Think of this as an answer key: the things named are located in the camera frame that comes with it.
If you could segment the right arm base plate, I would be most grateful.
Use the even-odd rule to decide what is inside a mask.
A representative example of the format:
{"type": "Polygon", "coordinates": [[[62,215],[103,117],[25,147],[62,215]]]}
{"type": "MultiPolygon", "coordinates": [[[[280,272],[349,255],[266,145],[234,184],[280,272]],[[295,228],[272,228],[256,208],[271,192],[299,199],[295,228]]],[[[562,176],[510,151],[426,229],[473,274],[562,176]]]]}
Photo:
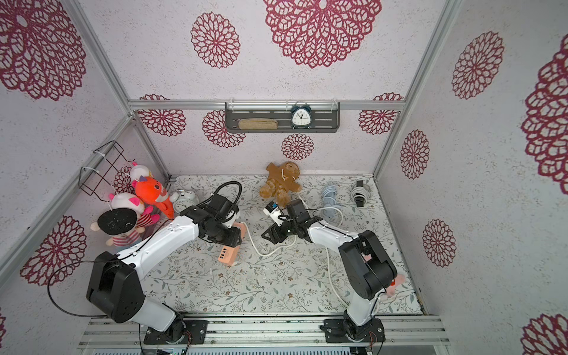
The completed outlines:
{"type": "Polygon", "coordinates": [[[351,320],[325,319],[319,329],[325,334],[327,343],[382,343],[385,329],[378,318],[372,318],[364,325],[356,325],[351,320]]]}

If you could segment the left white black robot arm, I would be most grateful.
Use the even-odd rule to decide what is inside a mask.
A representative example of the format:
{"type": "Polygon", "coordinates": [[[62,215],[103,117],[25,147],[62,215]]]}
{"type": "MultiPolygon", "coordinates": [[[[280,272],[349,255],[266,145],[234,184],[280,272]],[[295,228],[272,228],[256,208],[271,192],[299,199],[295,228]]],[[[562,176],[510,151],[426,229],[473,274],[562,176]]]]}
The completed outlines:
{"type": "Polygon", "coordinates": [[[93,263],[87,300],[116,323],[136,322],[179,338],[183,317],[147,296],[141,286],[146,275],[171,253],[196,239],[228,247],[242,244],[236,201],[219,194],[190,206],[171,223],[118,254],[99,254],[93,263]]]}

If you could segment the pink power strip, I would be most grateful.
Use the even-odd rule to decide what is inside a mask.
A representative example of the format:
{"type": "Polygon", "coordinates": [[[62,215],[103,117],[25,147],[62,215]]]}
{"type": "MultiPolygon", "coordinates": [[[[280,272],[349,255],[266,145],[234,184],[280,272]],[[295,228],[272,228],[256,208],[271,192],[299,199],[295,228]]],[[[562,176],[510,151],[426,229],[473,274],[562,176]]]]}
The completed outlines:
{"type": "Polygon", "coordinates": [[[240,231],[238,245],[235,247],[224,246],[218,257],[218,261],[226,266],[233,266],[235,264],[238,252],[240,251],[241,244],[247,232],[247,227],[244,226],[243,223],[235,222],[233,223],[233,227],[238,228],[240,231]]]}

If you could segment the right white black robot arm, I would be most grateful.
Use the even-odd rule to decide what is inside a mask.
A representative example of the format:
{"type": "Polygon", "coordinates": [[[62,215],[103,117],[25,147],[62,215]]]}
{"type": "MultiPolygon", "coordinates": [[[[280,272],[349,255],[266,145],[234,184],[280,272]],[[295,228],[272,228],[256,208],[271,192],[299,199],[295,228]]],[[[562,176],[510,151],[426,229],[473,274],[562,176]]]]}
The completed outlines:
{"type": "Polygon", "coordinates": [[[396,266],[378,237],[370,230],[356,234],[332,226],[323,218],[310,214],[301,200],[288,203],[284,212],[275,202],[270,202],[263,212],[274,222],[263,232],[263,239],[279,244],[296,236],[324,246],[341,257],[354,290],[346,310],[346,324],[352,328],[369,325],[380,293],[387,291],[398,276],[396,266]]]}

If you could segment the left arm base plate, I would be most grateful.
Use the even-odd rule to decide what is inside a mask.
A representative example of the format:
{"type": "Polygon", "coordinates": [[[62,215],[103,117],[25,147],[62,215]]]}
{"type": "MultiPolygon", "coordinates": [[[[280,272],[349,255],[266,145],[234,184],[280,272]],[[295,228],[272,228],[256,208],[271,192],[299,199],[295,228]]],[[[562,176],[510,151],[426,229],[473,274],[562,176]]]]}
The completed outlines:
{"type": "Polygon", "coordinates": [[[202,345],[205,340],[209,322],[190,319],[177,320],[164,332],[149,328],[143,339],[145,345],[202,345]]]}

